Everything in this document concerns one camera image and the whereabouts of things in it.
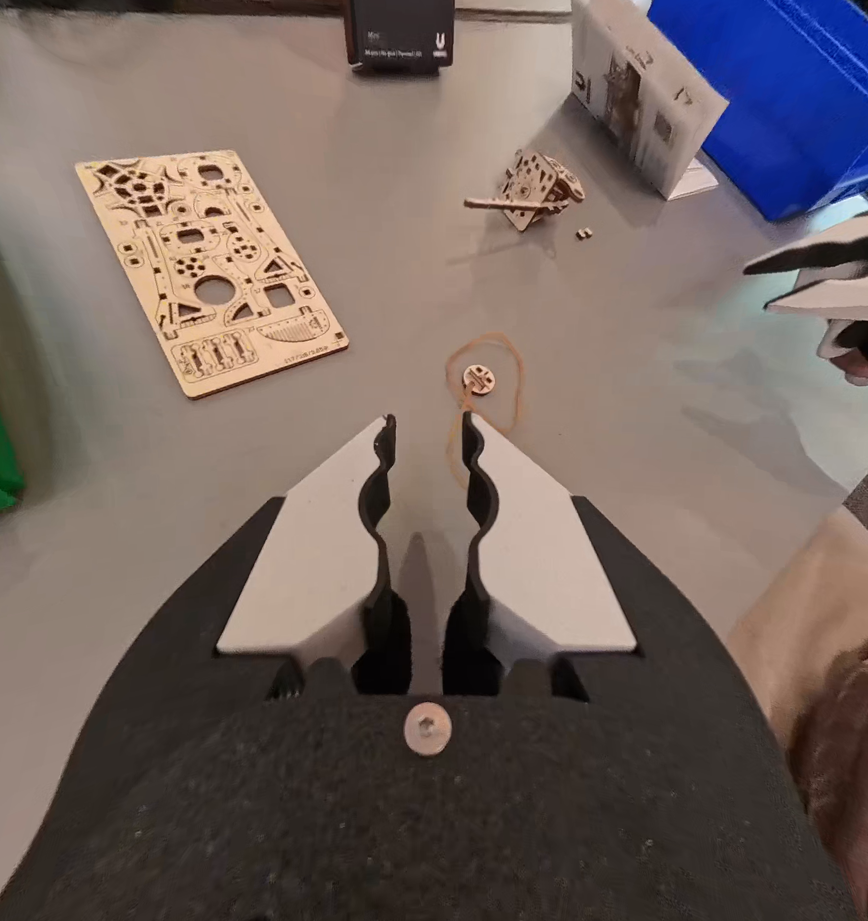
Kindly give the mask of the white folded instruction booklet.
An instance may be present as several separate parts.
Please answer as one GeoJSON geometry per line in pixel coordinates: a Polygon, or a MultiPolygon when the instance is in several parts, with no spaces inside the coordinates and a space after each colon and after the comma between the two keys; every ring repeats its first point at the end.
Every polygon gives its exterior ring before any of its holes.
{"type": "Polygon", "coordinates": [[[699,152],[728,107],[634,3],[571,3],[571,93],[666,201],[718,186],[699,152]]]}

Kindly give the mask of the tan rubber band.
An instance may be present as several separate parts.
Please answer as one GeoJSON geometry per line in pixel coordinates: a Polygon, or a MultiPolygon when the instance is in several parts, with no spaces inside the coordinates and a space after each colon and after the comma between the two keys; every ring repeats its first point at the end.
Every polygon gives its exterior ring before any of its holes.
{"type": "MultiPolygon", "coordinates": [[[[472,362],[468,363],[465,366],[460,366],[462,361],[467,355],[474,350],[485,347],[485,346],[494,346],[496,348],[502,349],[505,353],[509,355],[512,359],[514,365],[514,371],[516,379],[514,381],[514,389],[512,393],[512,404],[511,404],[511,416],[509,421],[504,424],[499,424],[491,417],[487,416],[483,411],[479,411],[479,414],[483,416],[497,431],[504,435],[508,436],[511,432],[520,423],[520,420],[524,412],[524,392],[525,385],[527,381],[526,374],[526,365],[523,359],[523,356],[517,346],[512,342],[511,339],[502,331],[487,331],[480,335],[475,336],[471,340],[465,342],[459,348],[455,349],[446,359],[444,364],[444,380],[447,386],[448,391],[451,394],[453,402],[458,406],[458,401],[461,395],[462,390],[462,374],[463,370],[470,365],[473,365],[472,362]]],[[[475,397],[471,396],[472,410],[476,408],[475,401],[481,400],[486,396],[475,397]]]]}
{"type": "Polygon", "coordinates": [[[462,389],[447,438],[445,458],[452,480],[463,492],[466,492],[469,481],[469,472],[463,461],[463,418],[471,410],[471,396],[468,390],[462,389]]]}

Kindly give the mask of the person's beige trousers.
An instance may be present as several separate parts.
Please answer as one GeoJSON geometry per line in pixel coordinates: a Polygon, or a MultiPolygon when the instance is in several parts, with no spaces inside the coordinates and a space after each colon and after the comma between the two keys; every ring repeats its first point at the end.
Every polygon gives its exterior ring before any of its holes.
{"type": "Polygon", "coordinates": [[[819,525],[727,637],[777,741],[796,723],[834,662],[868,641],[868,505],[851,502],[819,525]]]}

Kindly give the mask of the black box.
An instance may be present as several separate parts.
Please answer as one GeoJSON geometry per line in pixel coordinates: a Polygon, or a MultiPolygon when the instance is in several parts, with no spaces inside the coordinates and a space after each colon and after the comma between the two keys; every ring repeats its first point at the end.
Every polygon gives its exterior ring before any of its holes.
{"type": "Polygon", "coordinates": [[[453,61],[453,1],[344,1],[348,63],[368,72],[433,74],[453,61]]]}

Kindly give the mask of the laser-cut wooden parts sheet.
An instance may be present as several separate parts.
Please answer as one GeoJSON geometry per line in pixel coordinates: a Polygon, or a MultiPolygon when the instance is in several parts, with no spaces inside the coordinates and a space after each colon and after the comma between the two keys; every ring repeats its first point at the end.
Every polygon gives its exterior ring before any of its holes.
{"type": "Polygon", "coordinates": [[[348,349],[235,151],[92,160],[75,171],[188,399],[348,349]]]}

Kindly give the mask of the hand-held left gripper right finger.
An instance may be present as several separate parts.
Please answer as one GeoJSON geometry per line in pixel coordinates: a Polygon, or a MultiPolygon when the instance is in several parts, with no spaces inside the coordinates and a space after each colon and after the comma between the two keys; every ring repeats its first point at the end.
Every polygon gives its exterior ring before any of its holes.
{"type": "Polygon", "coordinates": [[[461,417],[465,505],[476,530],[441,654],[447,697],[586,697],[573,656],[637,641],[578,497],[483,416],[461,417]]]}

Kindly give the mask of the blue plastic bin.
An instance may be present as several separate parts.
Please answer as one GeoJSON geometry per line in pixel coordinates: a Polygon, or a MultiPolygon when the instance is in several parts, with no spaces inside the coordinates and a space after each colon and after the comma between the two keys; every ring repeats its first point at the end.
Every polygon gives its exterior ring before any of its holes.
{"type": "Polygon", "coordinates": [[[868,2],[655,1],[728,100],[704,153],[770,222],[868,190],[868,2]]]}

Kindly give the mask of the wooden model assembly with lever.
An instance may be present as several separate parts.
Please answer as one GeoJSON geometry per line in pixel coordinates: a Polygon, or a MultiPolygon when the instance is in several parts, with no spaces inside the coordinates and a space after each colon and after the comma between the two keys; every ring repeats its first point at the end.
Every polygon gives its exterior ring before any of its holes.
{"type": "Polygon", "coordinates": [[[491,198],[466,197],[469,210],[494,211],[504,215],[519,233],[546,217],[563,213],[572,204],[585,201],[586,192],[578,178],[555,157],[531,148],[518,149],[505,178],[491,198]]]}

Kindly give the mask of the person's brown clothing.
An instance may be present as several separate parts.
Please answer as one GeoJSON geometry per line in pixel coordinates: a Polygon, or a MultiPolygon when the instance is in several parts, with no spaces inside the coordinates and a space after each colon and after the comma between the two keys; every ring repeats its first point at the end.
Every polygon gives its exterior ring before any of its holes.
{"type": "Polygon", "coordinates": [[[832,663],[795,724],[788,762],[825,850],[868,919],[868,640],[832,663]]]}

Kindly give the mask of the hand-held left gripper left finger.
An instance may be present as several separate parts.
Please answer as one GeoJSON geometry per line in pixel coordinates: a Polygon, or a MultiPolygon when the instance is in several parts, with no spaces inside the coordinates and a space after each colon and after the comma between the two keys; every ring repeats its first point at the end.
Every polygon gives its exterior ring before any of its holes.
{"type": "Polygon", "coordinates": [[[396,420],[385,414],[282,498],[217,642],[221,655],[338,661],[361,692],[410,686],[410,620],[379,524],[390,507],[396,420]]]}

